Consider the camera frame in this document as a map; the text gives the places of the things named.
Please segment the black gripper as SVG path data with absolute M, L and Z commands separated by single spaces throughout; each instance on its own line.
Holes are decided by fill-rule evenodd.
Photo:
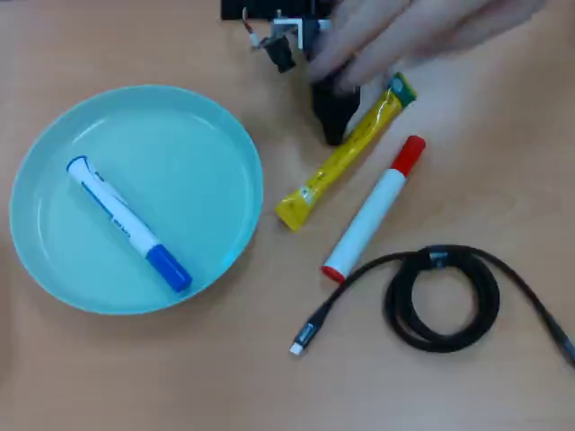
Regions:
M 314 53 L 314 44 L 323 31 L 331 27 L 330 19 L 305 17 L 298 24 L 298 48 L 305 59 L 310 61 Z M 325 141 L 328 145 L 340 145 L 345 137 L 347 125 L 360 104 L 360 88 L 353 86 L 343 89 L 341 85 L 334 88 L 336 98 L 336 115 L 333 120 L 333 93 L 329 85 L 312 84 L 312 109 L 319 120 Z

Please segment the bare human hand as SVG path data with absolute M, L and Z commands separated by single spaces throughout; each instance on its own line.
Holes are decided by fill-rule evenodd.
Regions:
M 545 7 L 517 1 L 339 1 L 308 71 L 319 81 L 342 69 L 349 92 L 407 57 L 473 48 L 527 22 Z

